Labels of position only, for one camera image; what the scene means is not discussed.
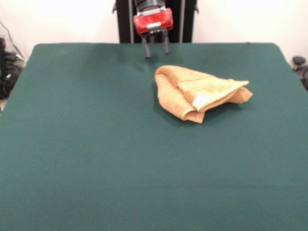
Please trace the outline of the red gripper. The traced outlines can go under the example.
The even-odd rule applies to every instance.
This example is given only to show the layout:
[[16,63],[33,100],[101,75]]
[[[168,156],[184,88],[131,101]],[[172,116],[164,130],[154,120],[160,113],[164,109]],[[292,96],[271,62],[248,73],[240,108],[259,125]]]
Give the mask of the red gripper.
[[[173,13],[170,8],[160,7],[138,12],[137,15],[133,16],[133,22],[140,36],[153,34],[162,30],[171,30],[173,28]],[[142,36],[142,46],[145,58],[150,59],[151,51],[147,43],[147,37],[147,35]],[[171,54],[168,31],[162,31],[162,41],[166,55]]]

